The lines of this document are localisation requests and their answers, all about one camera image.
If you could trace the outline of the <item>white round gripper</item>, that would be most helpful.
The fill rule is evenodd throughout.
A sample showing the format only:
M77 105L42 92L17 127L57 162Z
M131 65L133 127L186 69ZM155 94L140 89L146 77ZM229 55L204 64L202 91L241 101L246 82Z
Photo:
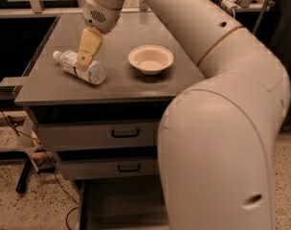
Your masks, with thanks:
M118 23L120 10L109 9L95 2L85 0L83 17L87 27L82 31L78 47L78 69L86 71L101 46L101 34L110 33Z

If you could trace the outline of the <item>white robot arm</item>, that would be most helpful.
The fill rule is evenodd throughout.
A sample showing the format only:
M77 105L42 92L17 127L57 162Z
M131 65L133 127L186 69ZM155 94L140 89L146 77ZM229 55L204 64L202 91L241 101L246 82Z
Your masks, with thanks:
M78 62L90 63L124 0L86 0ZM272 150L291 102L287 71L210 0L145 0L204 80L170 103L158 163L171 230L275 230Z

